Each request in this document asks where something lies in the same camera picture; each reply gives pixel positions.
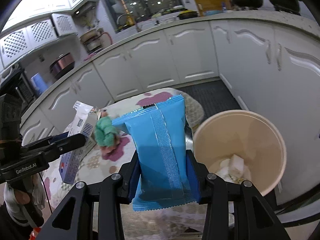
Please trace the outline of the white gloved left hand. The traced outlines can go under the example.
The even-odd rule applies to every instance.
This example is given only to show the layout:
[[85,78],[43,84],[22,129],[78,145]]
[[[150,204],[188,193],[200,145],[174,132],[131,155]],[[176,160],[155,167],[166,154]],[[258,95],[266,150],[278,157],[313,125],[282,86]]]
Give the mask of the white gloved left hand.
[[26,192],[13,188],[8,183],[4,187],[4,201],[10,218],[19,226],[41,227],[44,224],[42,211],[46,194],[39,174],[26,179]]

